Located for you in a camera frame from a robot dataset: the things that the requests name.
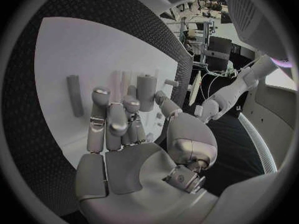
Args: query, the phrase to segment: white curved panel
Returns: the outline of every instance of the white curved panel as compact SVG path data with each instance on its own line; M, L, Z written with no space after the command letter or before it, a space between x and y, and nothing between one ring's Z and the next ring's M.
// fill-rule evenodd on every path
M177 62L158 49L127 33L103 24L66 17L44 18L35 50L35 81L39 103L47 125L70 163L77 167L86 152L91 113L91 92L95 86L111 89L111 101L122 96L122 85L136 85L138 74L157 76L157 90L169 97ZM82 117L73 115L66 77L79 75L84 109ZM164 119L159 112L142 113L146 134L158 138Z

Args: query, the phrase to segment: perforated black panel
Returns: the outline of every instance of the perforated black panel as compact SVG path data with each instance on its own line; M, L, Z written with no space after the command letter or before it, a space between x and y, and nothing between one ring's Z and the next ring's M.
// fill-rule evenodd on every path
M5 73L2 115L7 142L23 178L58 215L77 209L75 169L64 158L43 117L35 87L34 52L44 17L74 17L131 34L178 62L172 99L182 106L192 58L147 7L137 0L49 0L19 37Z

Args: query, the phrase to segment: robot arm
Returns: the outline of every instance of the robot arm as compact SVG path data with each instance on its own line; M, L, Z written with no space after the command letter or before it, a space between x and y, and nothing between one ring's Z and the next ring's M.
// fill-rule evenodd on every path
M237 79L206 99L197 116L202 122L217 120L230 110L239 97L246 91L254 89L259 80L277 69L269 56L263 55L252 67L243 69Z

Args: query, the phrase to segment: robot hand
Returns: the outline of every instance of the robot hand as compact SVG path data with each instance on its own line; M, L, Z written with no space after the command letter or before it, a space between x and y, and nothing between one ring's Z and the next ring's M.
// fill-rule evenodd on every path
M251 68L243 69L237 79L206 99L200 107L197 117L204 123L217 120L230 110L239 97L246 91L254 89L259 80L277 69L269 56L263 55Z

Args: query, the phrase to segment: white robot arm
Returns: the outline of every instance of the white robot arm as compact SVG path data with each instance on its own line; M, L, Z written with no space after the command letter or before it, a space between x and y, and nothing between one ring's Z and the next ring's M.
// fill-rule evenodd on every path
M211 119L219 119L235 105L244 92L255 88L260 79L277 68L268 55L263 55L252 67L244 68L232 84L221 88L206 99L196 116L204 123L208 123Z

